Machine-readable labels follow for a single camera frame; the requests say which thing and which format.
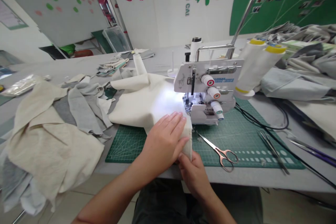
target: scissors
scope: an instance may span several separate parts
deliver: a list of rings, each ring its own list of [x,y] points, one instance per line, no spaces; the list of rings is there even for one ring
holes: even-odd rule
[[[313,156],[323,160],[324,162],[336,167],[336,159],[323,153],[322,151],[319,151],[318,149],[315,149],[314,147],[309,146],[308,144],[305,144],[299,140],[290,140],[293,144],[300,147],[304,151],[312,154]]]
[[[227,172],[232,172],[233,171],[233,164],[234,163],[238,163],[238,158],[237,158],[237,156],[236,156],[236,154],[235,153],[233,153],[232,151],[230,151],[230,150],[220,150],[218,147],[216,147],[213,143],[211,143],[208,139],[206,139],[204,136],[202,136],[200,133],[198,133],[197,132],[197,134],[201,137],[201,138],[203,138],[203,140],[208,144],[208,145],[210,145],[214,150],[215,150],[215,152],[217,152],[217,154],[219,155],[219,162],[221,163],[221,166],[223,167],[223,169],[224,170],[226,170]],[[236,161],[232,161],[231,159],[229,159],[228,157],[227,157],[227,153],[228,152],[231,152],[235,157],[236,157]],[[231,170],[228,170],[224,165],[223,165],[223,159],[226,159],[227,161],[229,161],[230,162],[230,164],[232,165],[232,169]]]

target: person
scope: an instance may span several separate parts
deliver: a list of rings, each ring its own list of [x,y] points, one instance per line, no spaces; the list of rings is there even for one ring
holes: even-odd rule
[[[239,190],[233,185],[227,185],[228,188],[221,184],[211,186],[200,155],[193,152],[190,160],[182,154],[189,140],[180,138],[185,123],[182,113],[162,117],[149,132],[140,155],[94,196],[72,223],[118,223],[139,190],[134,224],[236,223],[225,205],[230,206],[238,223],[263,223],[258,188],[251,191],[249,187]],[[192,196],[185,196],[179,180],[156,179],[176,160]]]

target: floor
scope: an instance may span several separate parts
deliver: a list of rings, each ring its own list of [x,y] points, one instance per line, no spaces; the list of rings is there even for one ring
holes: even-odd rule
[[[68,192],[55,213],[50,212],[50,205],[35,217],[25,215],[20,224],[67,224],[75,218],[85,204],[109,181],[112,175],[94,174],[87,182]],[[270,189],[268,194],[261,190],[265,224],[290,223],[335,223],[336,211],[331,211],[311,204],[305,197],[290,191]],[[336,199],[335,195],[323,195],[324,199]],[[126,211],[121,217],[120,224],[131,224],[135,202],[134,196]],[[0,203],[1,224],[12,224],[22,211],[20,207],[4,214]]]

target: left hand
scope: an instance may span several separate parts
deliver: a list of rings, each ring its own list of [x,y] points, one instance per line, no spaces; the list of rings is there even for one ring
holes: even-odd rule
[[[186,118],[182,113],[174,112],[162,117],[150,130],[142,152],[134,162],[151,179],[167,170],[178,158],[189,138],[181,138]]]

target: serger machine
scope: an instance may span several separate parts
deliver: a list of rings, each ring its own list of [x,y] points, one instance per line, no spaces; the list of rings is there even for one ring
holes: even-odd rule
[[[201,47],[195,62],[190,62],[190,53],[186,53],[186,61],[174,79],[174,91],[184,93],[181,102],[193,124],[217,125],[236,105],[233,92],[244,60],[198,61],[200,51],[230,48],[233,46]]]

